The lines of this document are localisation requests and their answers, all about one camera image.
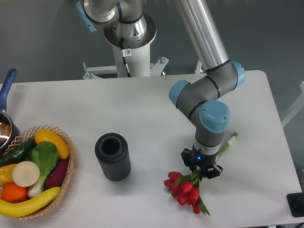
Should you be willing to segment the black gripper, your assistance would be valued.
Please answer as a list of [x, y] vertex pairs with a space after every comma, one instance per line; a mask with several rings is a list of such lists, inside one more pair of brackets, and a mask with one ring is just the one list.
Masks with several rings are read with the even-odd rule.
[[202, 178], [213, 179], [221, 175], [223, 168], [215, 163], [217, 153], [207, 154], [201, 148], [196, 149], [194, 146], [191, 150], [185, 148], [181, 157], [186, 167], [195, 171], [197, 167], [201, 168]]

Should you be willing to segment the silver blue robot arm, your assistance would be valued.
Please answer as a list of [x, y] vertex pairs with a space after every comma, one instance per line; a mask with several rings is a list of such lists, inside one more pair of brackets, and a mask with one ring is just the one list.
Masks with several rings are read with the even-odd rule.
[[[169, 99], [195, 126], [191, 149], [183, 150], [184, 164], [212, 179], [222, 168], [215, 159], [227, 130], [230, 110], [219, 98], [244, 83], [246, 72], [230, 61], [204, 0], [178, 0], [177, 9], [203, 66], [205, 76], [190, 83], [176, 82]], [[150, 44], [156, 36], [154, 20], [140, 0], [80, 0], [76, 8], [91, 32], [103, 30], [114, 51], [118, 77], [151, 76]]]

